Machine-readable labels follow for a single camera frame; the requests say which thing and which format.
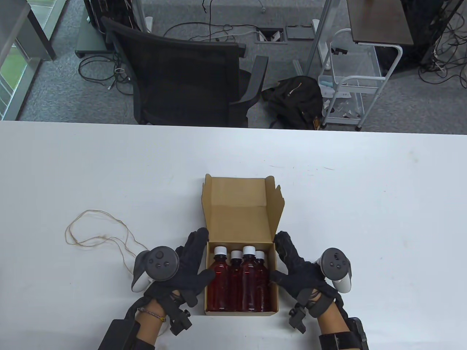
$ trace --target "white table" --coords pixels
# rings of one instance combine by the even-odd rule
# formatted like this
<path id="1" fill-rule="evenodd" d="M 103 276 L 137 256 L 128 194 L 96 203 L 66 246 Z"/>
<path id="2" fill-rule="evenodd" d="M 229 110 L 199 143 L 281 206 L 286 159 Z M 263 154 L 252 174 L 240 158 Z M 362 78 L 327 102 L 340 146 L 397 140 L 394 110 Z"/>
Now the white table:
<path id="1" fill-rule="evenodd" d="M 351 259 L 344 302 L 371 350 L 463 347 L 467 136 L 3 122 L 0 150 L 2 350 L 97 349 L 137 295 L 115 247 L 66 245 L 66 226 L 102 209 L 149 247 L 175 247 L 204 225 L 206 173 L 275 176 L 299 253 Z M 80 238 L 122 233 L 83 225 Z M 235 318 L 199 303 L 157 347 L 316 349 L 314 320 L 304 335 L 288 326 L 292 306 L 281 293 L 277 315 Z"/>

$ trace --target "white vr controller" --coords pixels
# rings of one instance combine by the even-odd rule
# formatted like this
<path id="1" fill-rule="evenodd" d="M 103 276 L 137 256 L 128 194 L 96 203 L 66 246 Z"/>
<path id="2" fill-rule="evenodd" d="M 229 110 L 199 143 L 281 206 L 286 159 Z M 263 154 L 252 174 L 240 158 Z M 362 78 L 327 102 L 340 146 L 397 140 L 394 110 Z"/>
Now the white vr controller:
<path id="1" fill-rule="evenodd" d="M 177 253 L 169 247 L 160 246 L 139 253 L 134 260 L 131 290 L 144 292 L 152 282 L 170 280 L 178 271 Z"/>
<path id="2" fill-rule="evenodd" d="M 348 293 L 352 288 L 352 269 L 345 254 L 337 248 L 328 248 L 316 260 L 325 277 L 333 282 L 339 293 Z"/>

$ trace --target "black backpack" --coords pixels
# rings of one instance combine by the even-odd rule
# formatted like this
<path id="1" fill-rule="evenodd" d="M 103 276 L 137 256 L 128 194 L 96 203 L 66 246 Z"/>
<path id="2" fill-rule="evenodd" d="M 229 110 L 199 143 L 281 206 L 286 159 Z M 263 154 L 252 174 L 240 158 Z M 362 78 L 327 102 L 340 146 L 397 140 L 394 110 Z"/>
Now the black backpack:
<path id="1" fill-rule="evenodd" d="M 264 90 L 261 96 L 287 129 L 314 130 L 314 122 L 322 116 L 323 96 L 318 82 L 311 77 L 281 80 L 277 87 Z"/>

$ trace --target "chair armrest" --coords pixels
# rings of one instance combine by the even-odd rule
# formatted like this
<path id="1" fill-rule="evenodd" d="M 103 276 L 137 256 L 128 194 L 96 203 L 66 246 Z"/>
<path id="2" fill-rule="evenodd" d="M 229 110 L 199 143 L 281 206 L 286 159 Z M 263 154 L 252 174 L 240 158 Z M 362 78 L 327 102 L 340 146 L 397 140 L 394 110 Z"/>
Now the chair armrest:
<path id="1" fill-rule="evenodd" d="M 267 56 L 256 56 L 253 69 L 251 70 L 251 78 L 248 83 L 247 91 L 240 100 L 232 102 L 230 105 L 250 108 L 258 102 L 264 83 L 264 76 L 266 75 L 266 68 L 268 67 L 268 60 L 269 57 Z"/>

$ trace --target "white bottle cap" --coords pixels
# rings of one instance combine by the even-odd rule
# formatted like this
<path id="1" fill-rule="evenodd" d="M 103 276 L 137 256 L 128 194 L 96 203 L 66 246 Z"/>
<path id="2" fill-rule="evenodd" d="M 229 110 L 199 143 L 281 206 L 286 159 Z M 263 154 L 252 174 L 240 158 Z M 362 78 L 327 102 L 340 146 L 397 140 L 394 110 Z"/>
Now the white bottle cap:
<path id="1" fill-rule="evenodd" d="M 257 259 L 263 259 L 264 260 L 264 252 L 257 250 L 256 251 L 256 258 Z"/>
<path id="2" fill-rule="evenodd" d="M 218 246 L 214 248 L 214 255 L 227 255 L 227 248 Z"/>
<path id="3" fill-rule="evenodd" d="M 251 245 L 247 245 L 246 247 L 243 247 L 243 255 L 254 255 L 256 253 L 255 247 Z"/>
<path id="4" fill-rule="evenodd" d="M 230 252 L 230 259 L 241 259 L 243 257 L 243 253 L 241 250 L 232 250 Z"/>

